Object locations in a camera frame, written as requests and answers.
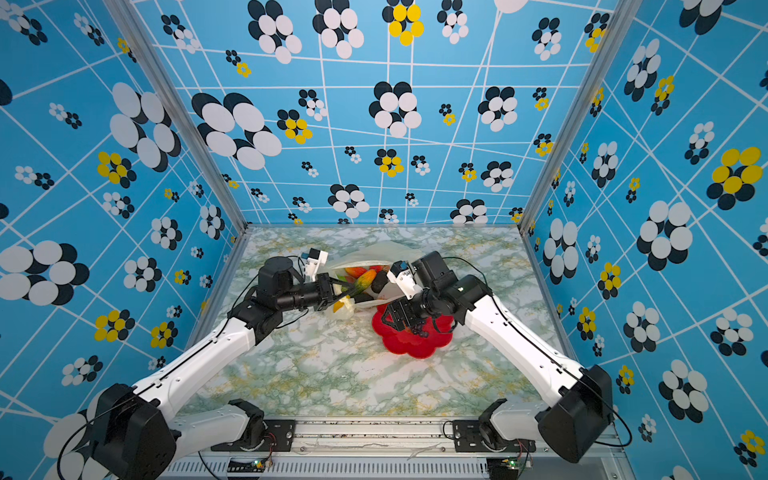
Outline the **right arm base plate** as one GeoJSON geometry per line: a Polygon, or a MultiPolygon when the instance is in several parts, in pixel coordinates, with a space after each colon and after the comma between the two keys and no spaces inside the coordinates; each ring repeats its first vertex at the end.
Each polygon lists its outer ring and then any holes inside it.
{"type": "Polygon", "coordinates": [[[537,451],[533,440],[505,440],[490,435],[479,420],[452,420],[446,424],[445,434],[453,441],[457,453],[512,453],[526,454],[537,451]]]}

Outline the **red yellow mango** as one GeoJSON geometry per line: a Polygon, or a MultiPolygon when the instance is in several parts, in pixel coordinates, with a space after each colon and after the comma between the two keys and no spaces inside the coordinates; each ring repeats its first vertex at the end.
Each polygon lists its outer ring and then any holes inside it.
{"type": "Polygon", "coordinates": [[[363,277],[368,272],[368,268],[358,267],[358,266],[345,267],[344,272],[347,277],[357,280],[363,277]]]}

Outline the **green fruit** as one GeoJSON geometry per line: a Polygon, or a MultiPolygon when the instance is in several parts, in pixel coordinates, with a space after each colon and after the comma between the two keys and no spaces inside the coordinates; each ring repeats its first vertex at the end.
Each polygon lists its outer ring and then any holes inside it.
{"type": "Polygon", "coordinates": [[[353,286],[347,291],[347,295],[350,297],[354,297],[356,295],[359,295],[361,293],[364,293],[367,289],[370,288],[371,283],[374,280],[374,277],[376,276],[377,271],[373,269],[369,269],[368,272],[361,278],[355,280],[353,286]]]}

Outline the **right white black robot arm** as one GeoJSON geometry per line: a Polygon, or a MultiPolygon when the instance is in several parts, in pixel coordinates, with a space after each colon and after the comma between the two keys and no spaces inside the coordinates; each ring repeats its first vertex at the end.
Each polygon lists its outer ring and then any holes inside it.
{"type": "Polygon", "coordinates": [[[530,382],[544,403],[534,420],[542,440],[563,460],[577,463],[614,421],[610,375],[582,366],[525,326],[475,275],[458,277],[433,251],[413,263],[399,260],[387,273],[401,292],[382,316],[397,331],[415,331],[441,316],[480,335],[530,382]]]}

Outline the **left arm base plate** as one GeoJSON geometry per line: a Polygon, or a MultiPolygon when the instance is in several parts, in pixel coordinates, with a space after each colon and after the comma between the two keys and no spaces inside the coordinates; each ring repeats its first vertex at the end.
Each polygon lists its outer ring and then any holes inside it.
{"type": "Polygon", "coordinates": [[[234,442],[211,447],[217,452],[289,452],[292,448],[297,422],[293,419],[261,420],[248,426],[245,433],[234,442]]]}

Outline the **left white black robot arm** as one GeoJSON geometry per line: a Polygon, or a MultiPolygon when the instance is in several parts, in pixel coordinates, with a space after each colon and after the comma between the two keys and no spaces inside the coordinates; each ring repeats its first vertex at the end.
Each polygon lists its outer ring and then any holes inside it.
{"type": "Polygon", "coordinates": [[[176,360],[134,385],[115,384],[98,398],[86,436],[92,460],[119,479],[156,479],[175,460],[220,444],[246,451],[273,447],[263,411],[236,399],[178,423],[181,408],[221,370],[282,326],[285,313],[322,311],[337,300],[321,267],[325,251],[272,257],[228,317],[176,360]]]}

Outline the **translucent cream plastic bag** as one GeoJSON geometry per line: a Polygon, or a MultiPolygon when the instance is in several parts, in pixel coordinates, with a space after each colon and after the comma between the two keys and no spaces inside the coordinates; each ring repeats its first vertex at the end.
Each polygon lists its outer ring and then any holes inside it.
{"type": "Polygon", "coordinates": [[[338,300],[325,311],[334,319],[350,319],[357,310],[386,305],[404,294],[387,277],[390,267],[398,261],[412,263],[424,254],[423,251],[404,244],[384,241],[329,261],[319,269],[332,278],[347,284],[355,284],[360,277],[369,279],[366,288],[352,296],[338,300]]]}

